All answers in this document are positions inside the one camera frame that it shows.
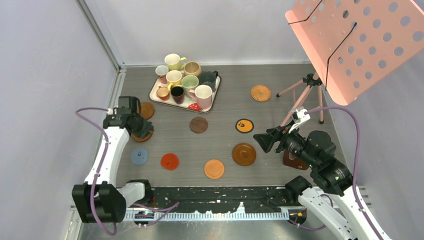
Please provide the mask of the dark brown ridged coaster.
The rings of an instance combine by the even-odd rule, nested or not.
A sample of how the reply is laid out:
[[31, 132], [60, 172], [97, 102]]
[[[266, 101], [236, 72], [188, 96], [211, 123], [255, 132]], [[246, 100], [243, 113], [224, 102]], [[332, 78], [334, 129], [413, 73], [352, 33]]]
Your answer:
[[232, 159], [240, 166], [250, 166], [256, 161], [256, 158], [255, 148], [248, 143], [239, 143], [232, 149]]

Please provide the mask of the orange black smiley coaster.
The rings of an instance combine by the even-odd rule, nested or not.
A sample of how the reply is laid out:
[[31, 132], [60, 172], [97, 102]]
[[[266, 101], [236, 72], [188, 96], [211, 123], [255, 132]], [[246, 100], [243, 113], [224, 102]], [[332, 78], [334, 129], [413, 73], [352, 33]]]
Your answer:
[[254, 123], [247, 118], [241, 118], [235, 123], [235, 129], [242, 134], [250, 133], [254, 127]]

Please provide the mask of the brown ridged wooden coaster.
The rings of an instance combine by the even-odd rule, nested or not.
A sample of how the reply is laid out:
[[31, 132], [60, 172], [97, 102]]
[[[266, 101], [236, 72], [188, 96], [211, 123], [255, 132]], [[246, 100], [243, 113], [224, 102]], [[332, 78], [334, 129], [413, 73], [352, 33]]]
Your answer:
[[153, 135], [153, 131], [150, 131], [149, 133], [148, 133], [148, 135], [146, 135], [145, 137], [137, 137], [135, 134], [131, 134], [130, 135], [130, 137], [135, 141], [135, 142], [138, 142], [138, 143], [143, 143], [143, 142], [146, 142], [146, 141], [148, 141], [151, 137], [152, 137], [152, 135]]

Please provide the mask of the woven rattan coaster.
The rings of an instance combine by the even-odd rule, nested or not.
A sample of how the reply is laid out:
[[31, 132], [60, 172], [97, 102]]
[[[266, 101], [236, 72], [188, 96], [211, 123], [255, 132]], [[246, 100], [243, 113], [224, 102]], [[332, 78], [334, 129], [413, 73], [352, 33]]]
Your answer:
[[266, 102], [271, 94], [271, 90], [265, 85], [256, 85], [250, 91], [251, 97], [257, 102]]

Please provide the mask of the blue round coaster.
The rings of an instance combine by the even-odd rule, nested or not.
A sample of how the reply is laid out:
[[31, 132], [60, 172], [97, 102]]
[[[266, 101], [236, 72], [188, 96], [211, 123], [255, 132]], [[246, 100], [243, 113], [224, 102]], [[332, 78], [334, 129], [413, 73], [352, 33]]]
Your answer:
[[136, 148], [130, 154], [130, 160], [134, 165], [142, 166], [146, 164], [149, 158], [149, 152], [145, 148]]

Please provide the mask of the light orange round coaster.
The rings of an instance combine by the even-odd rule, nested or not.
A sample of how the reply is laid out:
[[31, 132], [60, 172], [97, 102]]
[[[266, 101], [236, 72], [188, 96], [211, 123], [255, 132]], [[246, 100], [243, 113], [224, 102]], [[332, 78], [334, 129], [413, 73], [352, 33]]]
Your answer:
[[211, 159], [205, 163], [203, 171], [210, 179], [219, 179], [225, 173], [224, 164], [218, 159]]

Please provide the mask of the red apple smiley coaster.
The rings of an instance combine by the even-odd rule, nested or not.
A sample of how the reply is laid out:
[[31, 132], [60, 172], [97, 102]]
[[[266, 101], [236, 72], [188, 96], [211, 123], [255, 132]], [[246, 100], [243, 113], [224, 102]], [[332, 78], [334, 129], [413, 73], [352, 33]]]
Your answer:
[[179, 158], [174, 153], [166, 153], [160, 160], [160, 165], [166, 170], [175, 170], [180, 164]]

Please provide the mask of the dark walnut round coaster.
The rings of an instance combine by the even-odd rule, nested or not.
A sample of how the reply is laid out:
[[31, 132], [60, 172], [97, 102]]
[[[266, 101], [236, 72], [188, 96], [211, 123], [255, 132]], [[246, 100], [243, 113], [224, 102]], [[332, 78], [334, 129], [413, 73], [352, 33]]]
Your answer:
[[208, 126], [208, 121], [204, 117], [194, 117], [189, 123], [190, 130], [197, 134], [205, 132]]

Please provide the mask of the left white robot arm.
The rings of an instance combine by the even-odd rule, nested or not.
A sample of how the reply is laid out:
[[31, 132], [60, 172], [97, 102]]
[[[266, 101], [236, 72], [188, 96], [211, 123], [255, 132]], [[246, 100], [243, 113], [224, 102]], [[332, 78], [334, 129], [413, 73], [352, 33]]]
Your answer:
[[71, 196], [80, 219], [86, 224], [117, 224], [124, 220], [126, 209], [134, 203], [148, 207], [153, 202], [151, 185], [146, 179], [130, 180], [116, 187], [117, 172], [125, 146], [131, 136], [150, 136], [153, 124], [141, 116], [141, 102], [135, 96], [120, 96], [115, 107], [105, 108], [101, 125], [75, 114], [97, 128], [102, 135], [94, 163], [82, 184], [73, 186]]

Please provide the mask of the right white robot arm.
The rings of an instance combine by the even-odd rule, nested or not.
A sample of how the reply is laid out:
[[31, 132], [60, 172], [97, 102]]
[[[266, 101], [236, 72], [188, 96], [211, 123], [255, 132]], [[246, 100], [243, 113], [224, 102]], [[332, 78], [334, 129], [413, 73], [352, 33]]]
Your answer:
[[322, 193], [297, 176], [285, 185], [288, 203], [306, 207], [341, 240], [390, 239], [360, 196], [353, 174], [335, 158], [336, 145], [328, 133], [314, 130], [302, 137], [298, 130], [276, 127], [253, 138], [265, 153], [278, 142], [277, 153], [292, 154], [311, 169], [310, 177]]

